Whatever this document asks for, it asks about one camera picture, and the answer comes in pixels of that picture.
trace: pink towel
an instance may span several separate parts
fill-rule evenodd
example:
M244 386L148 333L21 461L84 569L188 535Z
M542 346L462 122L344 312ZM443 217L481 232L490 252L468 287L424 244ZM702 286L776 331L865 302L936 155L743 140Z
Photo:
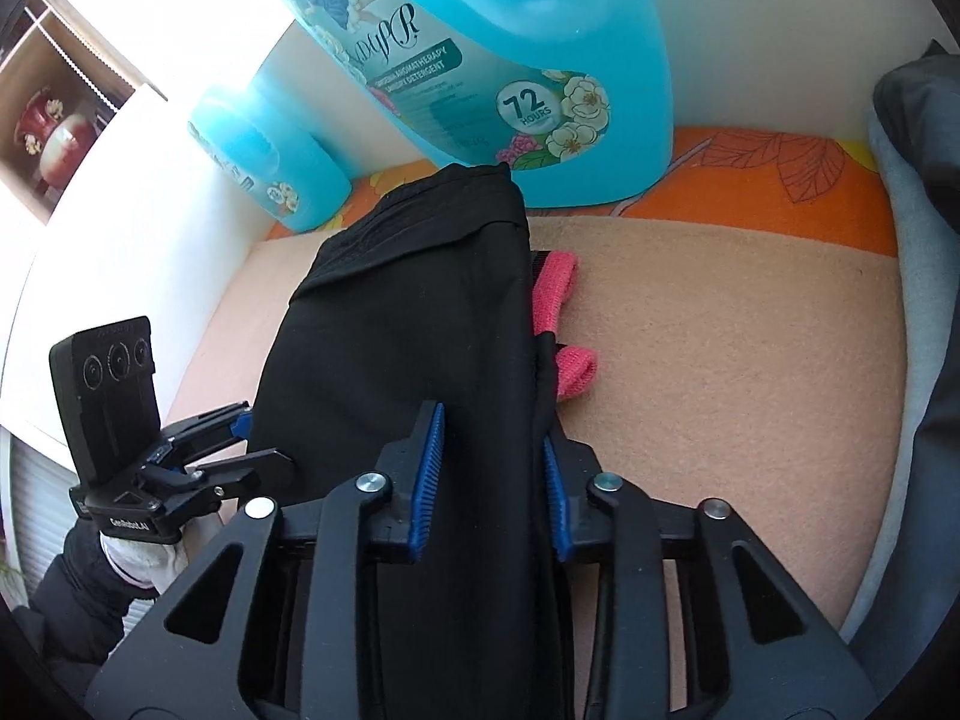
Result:
M573 292L577 255L551 251L534 283L534 334L547 331L557 335L560 308ZM586 392L597 372L597 354L582 346L560 346L557 351L557 400L568 400Z

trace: black sleeve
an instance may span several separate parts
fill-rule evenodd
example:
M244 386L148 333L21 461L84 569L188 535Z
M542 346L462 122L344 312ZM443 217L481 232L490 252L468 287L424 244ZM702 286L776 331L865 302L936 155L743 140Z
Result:
M137 598L155 598L120 579L100 548L91 522L78 520L17 624L68 692L85 691L123 638L123 618Z
M874 90L874 108L933 207L960 233L960 56L928 52L890 71Z

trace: laundry detergent bottle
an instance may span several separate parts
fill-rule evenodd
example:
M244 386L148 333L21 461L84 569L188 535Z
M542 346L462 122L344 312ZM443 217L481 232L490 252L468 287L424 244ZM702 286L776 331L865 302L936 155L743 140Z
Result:
M287 1L428 158L507 162L530 207L625 199L666 169L653 0Z
M350 182L309 132L253 89L212 86L187 131L253 200L295 233L316 229L347 200Z

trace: decorative vase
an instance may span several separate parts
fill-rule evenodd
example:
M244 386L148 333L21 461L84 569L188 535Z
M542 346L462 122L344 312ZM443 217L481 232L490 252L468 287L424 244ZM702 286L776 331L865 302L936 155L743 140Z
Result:
M31 156L40 155L40 176L50 186L63 190L93 146L97 132L83 114L65 118L64 104L47 86L30 98L13 138Z

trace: bottle label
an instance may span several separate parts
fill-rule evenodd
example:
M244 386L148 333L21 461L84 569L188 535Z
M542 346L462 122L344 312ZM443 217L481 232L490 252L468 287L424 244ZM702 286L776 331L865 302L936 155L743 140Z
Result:
M274 181L268 184L264 181L257 180L256 177L253 177L248 172L244 172L240 167L230 162L219 148L216 148L213 143L210 143L203 135L200 135L200 132L193 122L187 122L186 127L191 137L198 143L200 148L203 148L203 150L208 153L208 156L217 164L220 170L232 178L240 189L250 194L253 199L274 218L283 220L285 217L296 213L296 209L299 208L299 193L293 186L286 181Z
M610 125L597 79L509 62L409 0L288 0L344 69L425 141L472 165L536 170Z

